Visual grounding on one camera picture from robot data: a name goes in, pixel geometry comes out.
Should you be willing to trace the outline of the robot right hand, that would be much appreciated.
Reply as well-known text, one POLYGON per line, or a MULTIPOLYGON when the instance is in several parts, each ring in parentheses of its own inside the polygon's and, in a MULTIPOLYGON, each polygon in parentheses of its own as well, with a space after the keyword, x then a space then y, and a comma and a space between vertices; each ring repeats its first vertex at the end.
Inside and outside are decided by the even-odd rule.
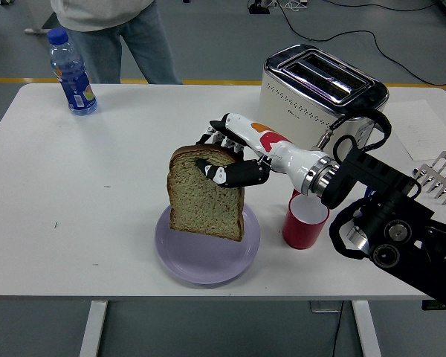
POLYGON ((297 192, 320 197, 339 168, 325 152, 300 149, 278 132, 240 114, 228 113, 209 122, 199 142, 210 138, 238 155, 245 147, 257 155, 256 159, 225 165, 197 159, 197 168, 223 188, 264 184, 275 172, 286 174, 297 192))

